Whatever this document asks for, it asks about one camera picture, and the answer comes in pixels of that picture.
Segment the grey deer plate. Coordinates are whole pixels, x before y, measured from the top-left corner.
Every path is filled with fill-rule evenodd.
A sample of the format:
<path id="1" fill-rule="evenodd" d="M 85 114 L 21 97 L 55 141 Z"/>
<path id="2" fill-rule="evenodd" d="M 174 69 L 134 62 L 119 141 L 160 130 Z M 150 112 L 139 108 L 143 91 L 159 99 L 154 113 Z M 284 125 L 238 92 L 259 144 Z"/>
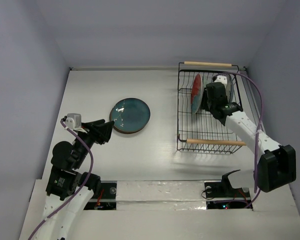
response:
<path id="1" fill-rule="evenodd" d="M 113 125 L 113 128 L 122 134 L 134 134 L 139 131 L 141 131 L 146 124 L 139 124 L 139 123 L 121 123 L 121 122 L 115 122 Z"/>

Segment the dark teal blossom plate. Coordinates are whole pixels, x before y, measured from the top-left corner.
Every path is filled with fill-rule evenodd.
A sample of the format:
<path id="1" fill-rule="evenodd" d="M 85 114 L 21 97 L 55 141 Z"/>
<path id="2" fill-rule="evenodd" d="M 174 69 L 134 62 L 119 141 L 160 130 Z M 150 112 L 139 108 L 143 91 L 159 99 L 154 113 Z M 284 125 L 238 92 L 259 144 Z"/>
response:
<path id="1" fill-rule="evenodd" d="M 149 106 L 143 100 L 133 97 L 117 102 L 109 114 L 110 121 L 146 125 L 150 117 Z"/>

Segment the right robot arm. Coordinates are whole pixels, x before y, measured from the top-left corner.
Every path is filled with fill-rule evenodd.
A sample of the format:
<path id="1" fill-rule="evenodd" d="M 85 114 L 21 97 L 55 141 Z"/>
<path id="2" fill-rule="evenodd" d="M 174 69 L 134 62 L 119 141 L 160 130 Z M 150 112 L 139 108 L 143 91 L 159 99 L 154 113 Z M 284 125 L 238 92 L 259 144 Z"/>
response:
<path id="1" fill-rule="evenodd" d="M 278 143 L 258 129 L 239 104 L 228 101 L 224 84 L 216 81 L 207 84 L 203 100 L 204 109 L 254 153 L 253 179 L 257 188 L 268 193 L 296 180 L 295 149 Z"/>

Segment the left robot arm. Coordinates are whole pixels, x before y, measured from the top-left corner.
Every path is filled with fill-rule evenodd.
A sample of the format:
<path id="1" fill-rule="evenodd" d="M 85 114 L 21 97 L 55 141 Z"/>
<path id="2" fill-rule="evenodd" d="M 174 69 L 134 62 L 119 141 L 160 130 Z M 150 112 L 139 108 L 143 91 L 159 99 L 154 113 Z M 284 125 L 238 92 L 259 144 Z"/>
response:
<path id="1" fill-rule="evenodd" d="M 73 142 L 58 142 L 52 149 L 52 168 L 46 186 L 42 225 L 36 240 L 68 240 L 91 198 L 101 192 L 101 178 L 93 174 L 94 144 L 107 143 L 113 121 L 82 122 L 81 115 L 69 113 L 60 121 Z"/>

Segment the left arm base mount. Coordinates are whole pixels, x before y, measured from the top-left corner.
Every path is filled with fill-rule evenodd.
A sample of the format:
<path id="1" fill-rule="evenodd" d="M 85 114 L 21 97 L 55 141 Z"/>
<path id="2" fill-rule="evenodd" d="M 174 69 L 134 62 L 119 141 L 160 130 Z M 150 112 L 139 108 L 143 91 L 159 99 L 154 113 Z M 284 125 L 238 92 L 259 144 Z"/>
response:
<path id="1" fill-rule="evenodd" d="M 116 210 L 117 182 L 102 181 L 99 195 L 93 196 L 85 205 L 84 210 L 108 211 Z"/>

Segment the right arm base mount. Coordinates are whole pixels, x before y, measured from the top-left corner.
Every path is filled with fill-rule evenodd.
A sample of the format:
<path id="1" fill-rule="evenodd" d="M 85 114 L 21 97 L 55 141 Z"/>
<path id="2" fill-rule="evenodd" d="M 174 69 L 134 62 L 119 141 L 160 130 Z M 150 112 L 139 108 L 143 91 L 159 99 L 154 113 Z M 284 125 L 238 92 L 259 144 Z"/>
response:
<path id="1" fill-rule="evenodd" d="M 201 196 L 208 210 L 244 209 L 252 201 L 249 190 L 225 187 L 218 181 L 205 182 L 204 187 Z"/>

